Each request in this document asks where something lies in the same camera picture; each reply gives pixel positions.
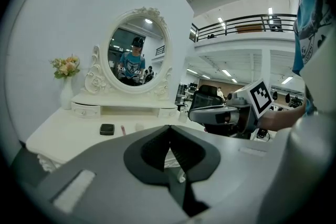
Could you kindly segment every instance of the white vase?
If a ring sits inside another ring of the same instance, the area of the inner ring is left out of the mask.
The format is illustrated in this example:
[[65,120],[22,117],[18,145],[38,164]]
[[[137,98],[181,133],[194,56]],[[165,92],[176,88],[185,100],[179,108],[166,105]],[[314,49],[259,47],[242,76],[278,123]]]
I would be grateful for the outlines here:
[[74,93],[72,91],[72,85],[71,85],[71,79],[72,77],[66,77],[64,78],[64,85],[61,92],[61,107],[63,109],[71,109],[71,99],[74,97]]

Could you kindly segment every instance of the desk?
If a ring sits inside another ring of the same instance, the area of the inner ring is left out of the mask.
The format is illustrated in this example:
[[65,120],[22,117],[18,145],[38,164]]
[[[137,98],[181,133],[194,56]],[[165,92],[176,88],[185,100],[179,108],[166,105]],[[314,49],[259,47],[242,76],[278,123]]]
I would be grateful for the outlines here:
[[[29,137],[26,147],[29,151],[38,154],[44,170],[52,172],[89,147],[109,139],[122,137],[122,125],[127,135],[136,132],[137,123],[142,124],[144,129],[170,124],[204,131],[200,124],[189,119],[186,123],[179,122],[179,114],[180,112],[177,111],[173,117],[163,119],[158,118],[152,109],[112,110],[104,108],[100,118],[84,119],[75,116],[71,110],[60,108]],[[114,124],[114,135],[100,135],[99,129],[102,123]],[[165,165],[174,165],[174,163],[176,160],[171,153],[167,156]]]

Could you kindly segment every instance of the white vanity table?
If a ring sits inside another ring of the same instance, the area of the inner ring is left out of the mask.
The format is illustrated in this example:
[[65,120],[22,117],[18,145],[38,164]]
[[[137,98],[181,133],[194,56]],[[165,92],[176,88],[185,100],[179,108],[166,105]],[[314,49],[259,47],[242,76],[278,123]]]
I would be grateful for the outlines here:
[[[169,101],[172,46],[170,34],[160,12],[140,8],[121,15],[111,27],[114,33],[119,25],[134,18],[147,18],[161,29],[166,46],[165,58],[159,74],[149,83],[131,87],[121,83],[111,72],[106,42],[93,48],[92,64],[85,79],[85,87],[72,99],[71,110],[58,109],[27,140],[29,151],[38,154],[44,170],[54,171],[89,147],[126,135],[140,129],[162,125],[182,125],[199,131],[204,128],[189,119],[179,121],[177,106]],[[100,125],[114,124],[114,135],[100,135]],[[169,151],[165,167],[179,166]]]

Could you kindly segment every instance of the black metal railing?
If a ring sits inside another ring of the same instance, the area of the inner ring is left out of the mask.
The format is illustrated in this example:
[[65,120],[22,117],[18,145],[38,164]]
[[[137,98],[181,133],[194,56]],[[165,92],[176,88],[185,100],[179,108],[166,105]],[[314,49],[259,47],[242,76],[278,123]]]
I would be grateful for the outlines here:
[[197,42],[232,33],[294,31],[293,24],[296,17],[295,14],[257,14],[225,20],[202,28],[197,28],[192,24],[189,39]]
[[156,49],[155,56],[157,56],[159,54],[164,54],[164,52],[165,52],[165,48],[164,48],[164,45],[163,45],[162,47]]

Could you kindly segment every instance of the black chair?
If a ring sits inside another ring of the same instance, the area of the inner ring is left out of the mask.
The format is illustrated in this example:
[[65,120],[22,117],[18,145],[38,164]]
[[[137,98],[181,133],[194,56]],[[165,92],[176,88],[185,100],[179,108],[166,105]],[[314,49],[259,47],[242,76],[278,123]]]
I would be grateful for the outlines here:
[[283,32],[281,27],[281,19],[277,16],[269,16],[269,20],[267,20],[267,24],[271,29],[271,32]]
[[217,88],[209,85],[202,85],[195,91],[193,102],[190,109],[203,108],[205,106],[221,105],[223,103],[221,97],[217,95]]

